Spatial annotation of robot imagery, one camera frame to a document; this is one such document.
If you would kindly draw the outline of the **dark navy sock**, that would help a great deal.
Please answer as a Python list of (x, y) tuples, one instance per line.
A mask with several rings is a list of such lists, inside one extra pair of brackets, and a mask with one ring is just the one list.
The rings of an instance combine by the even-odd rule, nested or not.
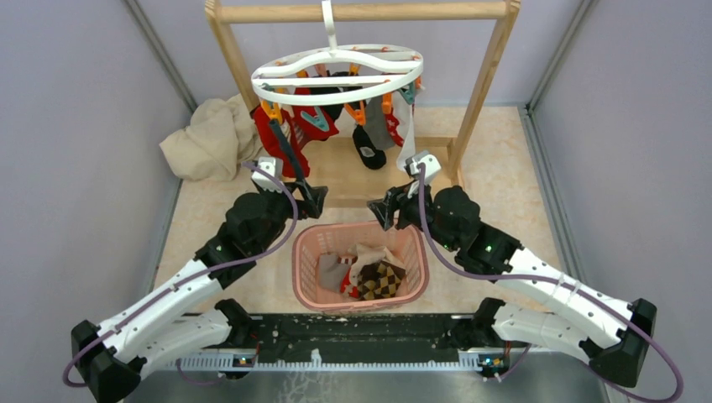
[(284, 164), (289, 164), (290, 173), (285, 173), (293, 177), (297, 182), (306, 183), (307, 173), (304, 171), (303, 155), (296, 142), (296, 129), (290, 118), (284, 118), (282, 123), (276, 118), (269, 120), (269, 128), (272, 133), (268, 142), (267, 150), (271, 156), (282, 159)]

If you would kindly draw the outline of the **pink plastic laundry basket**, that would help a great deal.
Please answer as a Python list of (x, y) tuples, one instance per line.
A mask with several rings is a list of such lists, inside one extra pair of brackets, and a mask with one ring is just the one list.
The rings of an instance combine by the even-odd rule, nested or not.
[(385, 231), (377, 222), (310, 227), (297, 236), (292, 263), (296, 298), (325, 313), (403, 305), (430, 280), (421, 233)]

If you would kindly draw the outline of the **beige brown sock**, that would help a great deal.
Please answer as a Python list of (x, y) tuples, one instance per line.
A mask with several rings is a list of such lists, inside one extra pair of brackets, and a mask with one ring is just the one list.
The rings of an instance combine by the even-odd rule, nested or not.
[(385, 260), (398, 268), (404, 269), (405, 264), (398, 259), (385, 246), (370, 247), (362, 243), (356, 243), (348, 249), (348, 254), (354, 256), (356, 260), (351, 267), (362, 269), (364, 266)]

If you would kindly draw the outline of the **brown yellow argyle sock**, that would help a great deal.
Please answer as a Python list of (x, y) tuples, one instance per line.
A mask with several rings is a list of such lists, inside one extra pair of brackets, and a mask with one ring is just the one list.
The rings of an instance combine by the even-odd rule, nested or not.
[(405, 277), (405, 269), (385, 261), (365, 265), (357, 277), (359, 300), (395, 297)]

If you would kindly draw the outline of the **grey sock with striped cuff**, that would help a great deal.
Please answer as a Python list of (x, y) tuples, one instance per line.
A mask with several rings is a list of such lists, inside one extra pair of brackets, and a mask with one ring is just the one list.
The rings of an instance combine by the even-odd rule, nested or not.
[(349, 254), (322, 254), (318, 260), (318, 284), (324, 290), (340, 291), (341, 284), (348, 278), (348, 272), (356, 259)]

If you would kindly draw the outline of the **red patterned sock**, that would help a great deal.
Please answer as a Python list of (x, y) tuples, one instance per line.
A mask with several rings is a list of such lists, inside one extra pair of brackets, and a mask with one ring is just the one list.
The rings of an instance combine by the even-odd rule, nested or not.
[(391, 108), (390, 113), (385, 114), (385, 123), (387, 133), (389, 134), (391, 140), (394, 142), (395, 145), (402, 147), (404, 145), (405, 140), (402, 137), (399, 129), (401, 121), (397, 116), (396, 110), (394, 108)]

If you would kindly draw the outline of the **wooden hanger rack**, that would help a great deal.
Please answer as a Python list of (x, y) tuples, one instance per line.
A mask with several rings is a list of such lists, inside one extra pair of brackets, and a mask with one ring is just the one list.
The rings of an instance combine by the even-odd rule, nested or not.
[[(334, 23), (338, 22), (376, 22), (376, 21), (447, 21), (447, 20), (491, 20), (495, 26), (490, 37), (482, 65), (479, 69), (469, 104), (465, 111), (456, 137), (430, 137), (418, 139), (416, 146), (432, 146), (441, 158), (442, 179), (437, 187), (446, 183), (461, 186), (464, 183), (462, 159), (475, 124), (484, 105), (484, 100), (494, 80), (501, 56), (516, 22), (521, 5), (517, 1), (497, 2), (455, 2), (455, 3), (350, 3), (333, 5)], [(323, 22), (322, 4), (320, 5), (281, 5), (281, 6), (225, 6), (219, 1), (208, 1), (205, 14), (212, 29), (228, 69), (233, 75), (240, 93), (249, 109), (261, 106), (270, 119), (276, 118), (282, 123), (281, 108), (287, 104), (267, 102), (258, 97), (252, 84), (254, 71), (248, 71), (236, 36), (235, 24), (296, 24)], [(421, 89), (421, 77), (417, 79), (416, 90), (409, 92), (401, 89), (382, 98), (384, 114), (395, 108), (395, 96), (402, 95), (408, 104), (414, 106), (416, 91)], [(365, 124), (365, 108), (369, 100), (343, 104), (343, 109), (357, 124)]]

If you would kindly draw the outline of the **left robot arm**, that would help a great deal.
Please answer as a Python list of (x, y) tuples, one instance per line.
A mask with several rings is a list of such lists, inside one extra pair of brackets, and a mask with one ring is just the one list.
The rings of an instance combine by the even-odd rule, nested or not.
[(98, 324), (71, 330), (65, 385), (87, 387), (97, 402), (119, 402), (158, 368), (199, 349), (245, 345), (253, 319), (234, 299), (196, 316), (187, 311), (214, 296), (278, 250), (296, 222), (322, 215), (328, 188), (304, 181), (258, 185), (226, 211), (217, 233), (175, 275)]

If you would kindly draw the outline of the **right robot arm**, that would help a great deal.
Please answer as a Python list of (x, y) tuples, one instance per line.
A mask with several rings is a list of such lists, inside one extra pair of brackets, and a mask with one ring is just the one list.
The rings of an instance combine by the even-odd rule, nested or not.
[(521, 242), (480, 219), (480, 206), (461, 186), (440, 190), (427, 186), (409, 195), (407, 186), (390, 188), (385, 197), (368, 201), (368, 209), (385, 230), (414, 226), (430, 233), (434, 243), (455, 254), (468, 277), (524, 293), (564, 318), (583, 336), (573, 346), (589, 367), (615, 385), (636, 386), (648, 344), (633, 330), (652, 335), (657, 307), (644, 298), (623, 301), (579, 284), (538, 258)]

